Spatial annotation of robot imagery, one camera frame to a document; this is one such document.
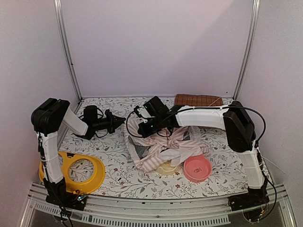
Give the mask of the pink striped pet tent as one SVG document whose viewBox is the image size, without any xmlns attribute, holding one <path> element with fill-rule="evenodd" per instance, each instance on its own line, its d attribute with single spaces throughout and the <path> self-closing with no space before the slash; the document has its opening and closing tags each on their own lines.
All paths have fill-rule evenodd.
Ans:
<svg viewBox="0 0 303 227">
<path fill-rule="evenodd" d="M 153 134 L 139 138 L 137 130 L 137 121 L 130 120 L 124 127 L 125 144 L 136 168 L 144 172 L 153 171 L 167 161 L 178 166 L 189 157 L 209 152 L 197 126 L 175 128 L 171 136 L 163 129 L 160 133 L 165 137 Z"/>
</svg>

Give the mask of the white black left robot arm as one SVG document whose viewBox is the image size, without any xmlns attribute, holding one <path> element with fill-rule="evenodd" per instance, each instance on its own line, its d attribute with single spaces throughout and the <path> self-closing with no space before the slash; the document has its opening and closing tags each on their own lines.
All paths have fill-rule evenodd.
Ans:
<svg viewBox="0 0 303 227">
<path fill-rule="evenodd" d="M 124 122 L 124 117 L 113 115 L 110 110 L 102 112 L 97 106 L 89 105 L 78 117 L 67 100 L 49 98 L 31 115 L 31 123 L 38 138 L 38 151 L 45 172 L 45 182 L 58 184 L 64 181 L 57 148 L 58 130 L 65 124 L 77 137 L 90 140 L 97 131 L 112 134 Z"/>
</svg>

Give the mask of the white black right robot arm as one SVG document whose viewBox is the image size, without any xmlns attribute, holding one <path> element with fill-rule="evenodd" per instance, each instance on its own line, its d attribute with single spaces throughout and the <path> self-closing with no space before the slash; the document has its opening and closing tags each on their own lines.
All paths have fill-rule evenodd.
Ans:
<svg viewBox="0 0 303 227">
<path fill-rule="evenodd" d="M 157 96 L 134 108 L 135 114 L 143 119 L 138 133 L 147 138 L 162 129 L 199 126 L 225 131 L 231 150 L 237 152 L 243 163 L 248 179 L 245 195 L 248 206 L 255 206 L 263 199 L 261 189 L 267 185 L 263 173 L 263 163 L 259 152 L 260 137 L 256 136 L 255 125 L 248 115 L 250 108 L 243 107 L 239 101 L 222 106 L 174 105 L 168 108 Z"/>
</svg>

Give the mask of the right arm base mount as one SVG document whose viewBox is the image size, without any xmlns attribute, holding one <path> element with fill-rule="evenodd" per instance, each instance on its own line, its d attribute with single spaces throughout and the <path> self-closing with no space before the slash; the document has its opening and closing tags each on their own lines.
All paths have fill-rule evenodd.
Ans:
<svg viewBox="0 0 303 227">
<path fill-rule="evenodd" d="M 269 197 L 265 187 L 260 189 L 248 188 L 247 193 L 230 196 L 228 199 L 228 205 L 232 211 L 260 206 L 268 202 Z"/>
</svg>

